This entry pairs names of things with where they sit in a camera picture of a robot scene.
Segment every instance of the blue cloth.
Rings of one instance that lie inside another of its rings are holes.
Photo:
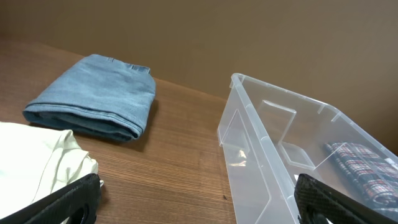
[[[22,112],[25,119],[118,141],[144,132],[155,81],[150,68],[100,55],[81,59]]]

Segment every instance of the plastic bin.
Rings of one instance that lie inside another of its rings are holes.
[[[325,144],[339,142],[348,149],[359,144],[398,164],[392,152],[321,101],[238,73],[230,88],[218,138],[238,224],[299,223],[294,187],[301,173],[374,208],[336,162],[340,147],[328,151]],[[385,180],[369,159],[355,155]],[[386,183],[396,193],[397,186]]]

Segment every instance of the plaid cloth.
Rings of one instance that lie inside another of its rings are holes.
[[[360,144],[330,142],[324,147],[330,153],[335,152],[332,156],[338,167],[362,193],[368,206],[388,217],[397,216],[398,170]]]

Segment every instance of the wall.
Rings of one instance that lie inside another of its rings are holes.
[[[395,151],[398,1],[1,1],[0,32],[228,97],[244,73],[331,103]]]

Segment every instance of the wood grain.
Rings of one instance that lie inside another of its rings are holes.
[[[28,124],[21,113],[25,105],[81,58],[0,39],[0,121]],[[226,101],[155,81],[156,98],[140,140],[117,144],[75,134],[105,181],[97,223],[236,223],[216,135]]]

